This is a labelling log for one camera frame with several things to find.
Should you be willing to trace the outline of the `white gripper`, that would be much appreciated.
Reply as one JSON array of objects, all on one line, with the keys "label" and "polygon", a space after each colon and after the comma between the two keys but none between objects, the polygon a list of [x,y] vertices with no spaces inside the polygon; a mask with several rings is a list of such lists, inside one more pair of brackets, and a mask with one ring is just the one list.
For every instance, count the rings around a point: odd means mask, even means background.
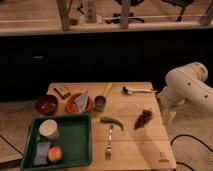
[{"label": "white gripper", "polygon": [[[171,87],[164,87],[163,90],[157,95],[160,103],[164,108],[170,109],[175,106],[182,105],[184,103],[184,98],[174,91]],[[164,125],[168,126],[172,123],[176,116],[175,111],[165,110],[163,112]]]}]

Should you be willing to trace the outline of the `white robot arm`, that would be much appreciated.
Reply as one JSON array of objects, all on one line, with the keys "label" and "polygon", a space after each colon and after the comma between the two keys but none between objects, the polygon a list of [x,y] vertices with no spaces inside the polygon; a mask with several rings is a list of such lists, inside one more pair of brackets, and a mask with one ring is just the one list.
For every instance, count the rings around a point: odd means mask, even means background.
[{"label": "white robot arm", "polygon": [[192,62],[170,70],[166,86],[157,95],[162,105],[163,124],[168,126],[176,116],[173,107],[182,105],[186,99],[213,114],[213,88],[205,84],[208,70],[200,62]]}]

